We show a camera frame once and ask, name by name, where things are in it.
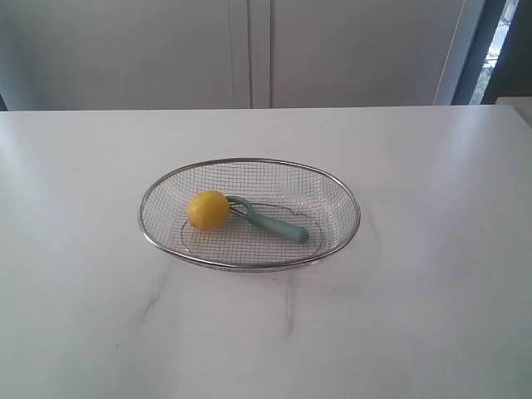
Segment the white side table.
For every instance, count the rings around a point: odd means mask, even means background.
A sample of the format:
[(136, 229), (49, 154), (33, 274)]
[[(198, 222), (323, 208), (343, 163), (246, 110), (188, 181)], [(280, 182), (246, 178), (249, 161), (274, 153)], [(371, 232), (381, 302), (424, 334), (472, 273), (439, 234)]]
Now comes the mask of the white side table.
[(495, 104), (512, 107), (529, 125), (532, 124), (531, 96), (502, 96)]

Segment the yellow lemon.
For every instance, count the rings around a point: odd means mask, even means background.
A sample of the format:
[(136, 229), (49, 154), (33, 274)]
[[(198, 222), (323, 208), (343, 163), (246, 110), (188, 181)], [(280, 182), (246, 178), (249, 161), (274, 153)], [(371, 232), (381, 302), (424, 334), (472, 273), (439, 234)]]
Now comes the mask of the yellow lemon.
[(187, 207), (190, 224), (200, 230), (217, 229), (229, 217), (229, 202), (216, 190), (209, 190), (195, 195)]

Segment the teal handled peeler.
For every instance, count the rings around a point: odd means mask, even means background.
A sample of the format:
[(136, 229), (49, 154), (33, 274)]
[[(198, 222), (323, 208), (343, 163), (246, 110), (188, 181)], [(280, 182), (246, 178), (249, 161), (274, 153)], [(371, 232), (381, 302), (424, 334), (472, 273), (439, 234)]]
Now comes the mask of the teal handled peeler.
[(304, 227), (274, 219), (257, 212), (253, 205), (238, 196), (226, 196), (229, 209), (243, 217), (249, 224), (276, 234), (296, 244), (306, 244), (309, 233)]

